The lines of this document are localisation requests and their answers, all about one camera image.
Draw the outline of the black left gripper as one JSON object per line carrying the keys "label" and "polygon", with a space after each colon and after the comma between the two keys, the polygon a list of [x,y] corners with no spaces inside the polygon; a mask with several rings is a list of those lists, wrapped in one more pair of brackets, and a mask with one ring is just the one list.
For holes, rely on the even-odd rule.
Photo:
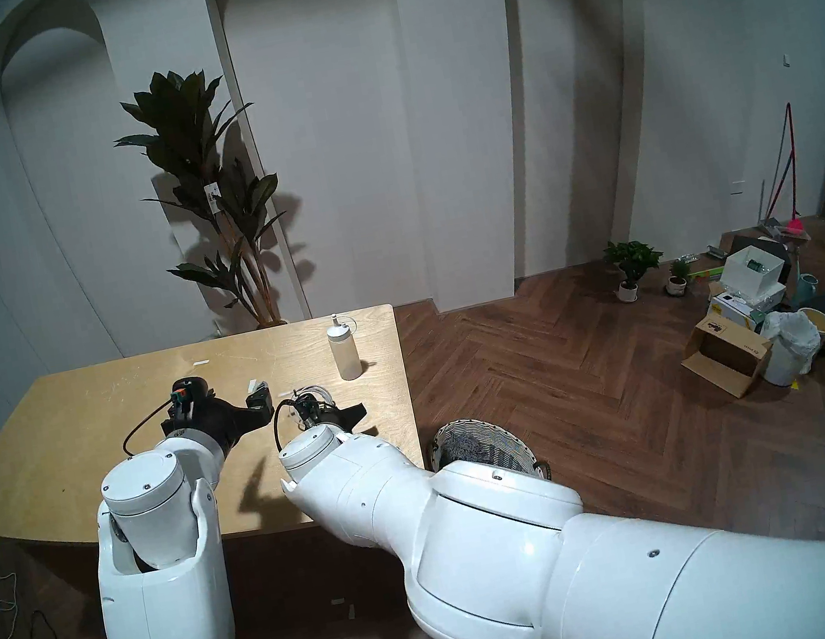
{"label": "black left gripper", "polygon": [[210,436],[224,453],[230,452],[241,437],[270,424],[274,407],[269,385],[250,388],[245,407],[227,401],[196,405],[189,412],[172,409],[161,423],[163,435],[193,429]]}

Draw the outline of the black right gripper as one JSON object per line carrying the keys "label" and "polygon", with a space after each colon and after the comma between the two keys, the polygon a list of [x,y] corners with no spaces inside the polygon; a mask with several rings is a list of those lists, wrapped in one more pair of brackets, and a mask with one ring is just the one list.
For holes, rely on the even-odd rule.
{"label": "black right gripper", "polygon": [[365,405],[358,403],[351,407],[341,408],[335,404],[316,405],[303,413],[305,428],[310,429],[316,425],[333,425],[339,431],[352,432],[366,417]]}

